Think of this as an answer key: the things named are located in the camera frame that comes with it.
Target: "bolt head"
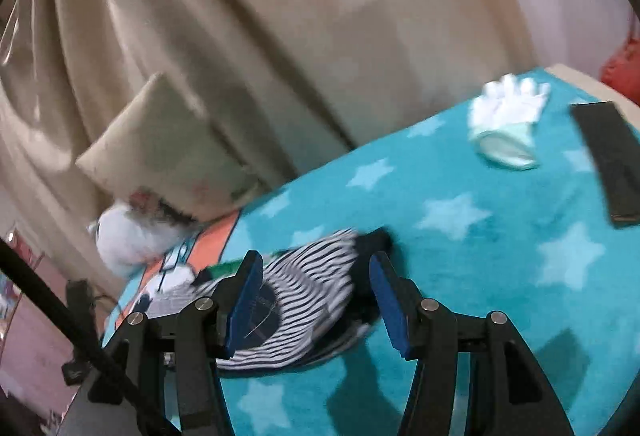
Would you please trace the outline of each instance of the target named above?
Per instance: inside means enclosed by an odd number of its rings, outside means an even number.
[[[501,311],[494,311],[491,313],[491,320],[494,322],[494,324],[506,324],[507,315],[505,315]]]
[[[420,301],[420,307],[425,311],[436,311],[440,303],[436,299],[426,298]]]
[[[140,324],[145,318],[145,315],[143,313],[140,313],[139,311],[134,311],[132,314],[127,316],[127,323],[131,324],[132,326],[135,326],[136,324]]]
[[[200,297],[196,301],[196,310],[204,311],[210,310],[213,306],[213,301],[209,297]]]

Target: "white star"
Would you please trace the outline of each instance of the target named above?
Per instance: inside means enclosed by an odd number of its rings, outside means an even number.
[[[264,386],[257,379],[249,380],[249,389],[239,401],[238,408],[251,418],[251,425],[258,436],[271,426],[289,429],[291,423],[282,405],[282,384]]]
[[[564,283],[572,290],[581,290],[587,268],[605,253],[605,248],[591,242],[584,223],[578,222],[562,238],[540,244],[538,251],[545,257],[538,285]]]
[[[571,162],[576,172],[593,172],[593,159],[591,153],[586,147],[564,151],[564,157]]]
[[[433,228],[441,231],[452,241],[466,238],[468,228],[489,216],[488,210],[476,209],[471,193],[460,194],[452,200],[426,200],[425,217],[416,228]]]
[[[291,236],[291,244],[289,246],[302,246],[309,242],[319,239],[324,230],[324,225],[318,225],[311,230],[296,230]]]
[[[284,191],[276,197],[270,199],[260,208],[260,215],[268,218],[275,217],[281,210],[286,209],[290,204],[289,191]]]
[[[395,167],[391,167],[391,165],[388,164],[387,158],[383,158],[369,165],[361,165],[356,170],[355,176],[347,183],[347,187],[362,187],[364,190],[370,191],[376,186],[380,178],[394,170]]]
[[[444,126],[445,122],[438,115],[427,118],[421,122],[418,122],[409,129],[407,138],[413,138],[414,136],[431,136],[434,132]]]

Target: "blue gripper pad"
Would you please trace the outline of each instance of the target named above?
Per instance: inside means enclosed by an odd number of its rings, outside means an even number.
[[[408,318],[398,297],[399,277],[384,252],[371,256],[369,279],[391,345],[402,358],[407,358],[410,350]]]
[[[231,278],[237,286],[234,290],[236,300],[226,317],[224,343],[230,357],[249,331],[249,320],[262,286],[263,271],[262,256],[255,250],[250,250],[244,256],[238,272]]]

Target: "bed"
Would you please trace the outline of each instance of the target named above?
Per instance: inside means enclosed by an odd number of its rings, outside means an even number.
[[[145,290],[162,291],[199,268],[300,246],[341,228],[391,231],[405,271],[452,311],[507,313],[535,352],[578,436],[597,434],[640,368],[640,227],[614,229],[570,104],[632,103],[590,77],[554,66],[526,76],[551,96],[535,130],[540,166],[492,166],[467,141],[467,102],[369,143],[212,225],[206,242],[174,249],[134,276],[127,314]],[[122,315],[114,312],[105,343]],[[304,371],[228,378],[237,434],[388,435],[398,428],[415,364],[382,323],[367,339]],[[460,356],[452,434],[465,423],[468,358]],[[178,424],[175,387],[166,413]]]

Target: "red bag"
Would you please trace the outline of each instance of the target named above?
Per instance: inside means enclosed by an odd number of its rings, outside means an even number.
[[[640,40],[636,37],[633,10],[626,41],[604,64],[600,80],[640,106]]]

